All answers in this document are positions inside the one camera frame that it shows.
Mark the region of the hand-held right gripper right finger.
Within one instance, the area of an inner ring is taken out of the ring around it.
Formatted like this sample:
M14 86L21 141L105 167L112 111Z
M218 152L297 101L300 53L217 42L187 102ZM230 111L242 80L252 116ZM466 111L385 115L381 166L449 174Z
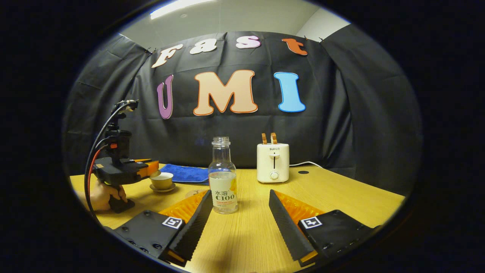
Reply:
M302 267L336 260L379 230L341 210L324 212L275 190L270 191L269 208L292 259Z

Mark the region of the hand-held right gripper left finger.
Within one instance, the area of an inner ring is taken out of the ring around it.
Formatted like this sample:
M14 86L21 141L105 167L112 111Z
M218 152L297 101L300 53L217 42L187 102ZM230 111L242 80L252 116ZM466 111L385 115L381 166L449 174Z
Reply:
M139 251L184 267L192 259L212 209L211 190L205 190L159 213L145 210L118 228L106 229Z

